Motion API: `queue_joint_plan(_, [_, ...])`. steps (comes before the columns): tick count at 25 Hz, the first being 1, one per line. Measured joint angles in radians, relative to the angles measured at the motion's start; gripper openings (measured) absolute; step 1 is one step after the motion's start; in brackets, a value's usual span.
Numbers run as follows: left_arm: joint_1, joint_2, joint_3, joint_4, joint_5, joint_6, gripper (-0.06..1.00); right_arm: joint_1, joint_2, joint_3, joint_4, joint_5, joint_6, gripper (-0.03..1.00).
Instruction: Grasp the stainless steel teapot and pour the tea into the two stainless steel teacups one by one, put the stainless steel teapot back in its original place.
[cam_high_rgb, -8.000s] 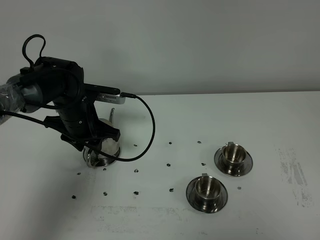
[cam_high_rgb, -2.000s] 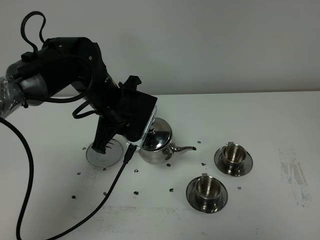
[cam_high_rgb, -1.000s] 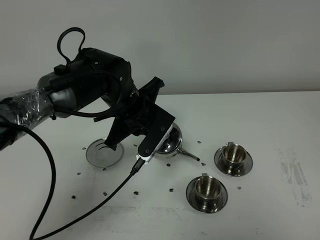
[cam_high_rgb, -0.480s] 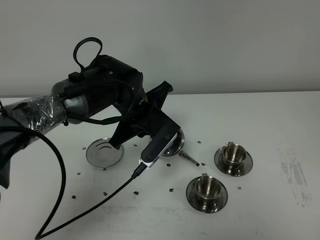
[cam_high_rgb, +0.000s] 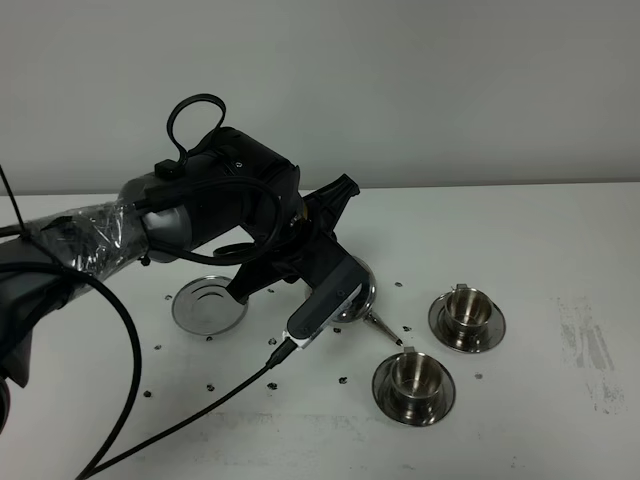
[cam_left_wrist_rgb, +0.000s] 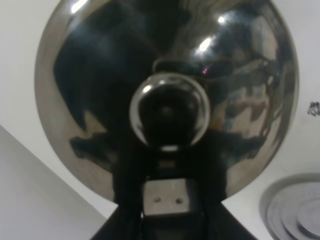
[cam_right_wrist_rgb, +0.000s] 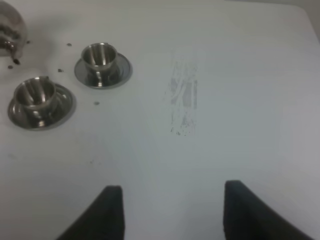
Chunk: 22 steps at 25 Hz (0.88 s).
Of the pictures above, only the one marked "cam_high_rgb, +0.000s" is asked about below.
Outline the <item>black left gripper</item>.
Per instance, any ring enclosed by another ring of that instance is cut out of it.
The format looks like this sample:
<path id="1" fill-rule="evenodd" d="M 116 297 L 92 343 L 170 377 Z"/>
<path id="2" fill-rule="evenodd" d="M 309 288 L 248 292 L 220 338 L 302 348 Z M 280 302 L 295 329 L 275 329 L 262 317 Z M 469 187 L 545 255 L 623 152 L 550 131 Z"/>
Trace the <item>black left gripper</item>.
<path id="1" fill-rule="evenodd" d="M 283 280 L 304 280 L 318 287 L 343 261 L 353 257 L 334 234 L 349 200 L 360 193 L 357 183 L 344 174 L 330 184 L 303 197 L 307 216 L 263 256 L 244 263 L 227 286 L 241 304 L 255 292 Z"/>

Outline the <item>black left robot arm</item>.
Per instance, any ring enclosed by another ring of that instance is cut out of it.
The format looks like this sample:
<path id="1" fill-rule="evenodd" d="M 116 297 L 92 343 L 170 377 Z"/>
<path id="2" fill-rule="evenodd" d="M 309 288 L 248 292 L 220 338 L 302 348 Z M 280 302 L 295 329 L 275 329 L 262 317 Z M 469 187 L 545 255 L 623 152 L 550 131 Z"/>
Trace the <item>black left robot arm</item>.
<path id="1" fill-rule="evenodd" d="M 236 266 L 228 293 L 239 303 L 275 282 L 303 281 L 311 297 L 285 332 L 304 345 L 347 308 L 368 274 L 334 234 L 357 184 L 342 176 L 302 195 L 299 181 L 288 159 L 224 127 L 183 166 L 157 165 L 115 201 L 4 227 L 1 261 L 65 266 L 101 281 L 141 259 Z"/>

